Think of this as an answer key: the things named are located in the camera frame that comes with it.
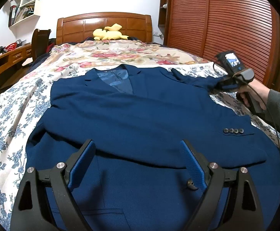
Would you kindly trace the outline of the person's right hand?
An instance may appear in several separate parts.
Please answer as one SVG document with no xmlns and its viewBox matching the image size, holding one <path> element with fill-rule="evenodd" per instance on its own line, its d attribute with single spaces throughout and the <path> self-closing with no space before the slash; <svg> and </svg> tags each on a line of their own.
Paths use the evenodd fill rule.
<svg viewBox="0 0 280 231">
<path fill-rule="evenodd" d="M 259 80 L 254 79 L 252 82 L 247 85 L 239 87 L 238 93 L 246 107 L 250 107 L 250 100 L 247 99 L 246 95 L 248 94 L 250 98 L 259 103 L 262 110 L 266 110 L 266 103 L 268 101 L 270 89 L 262 84 Z"/>
</svg>

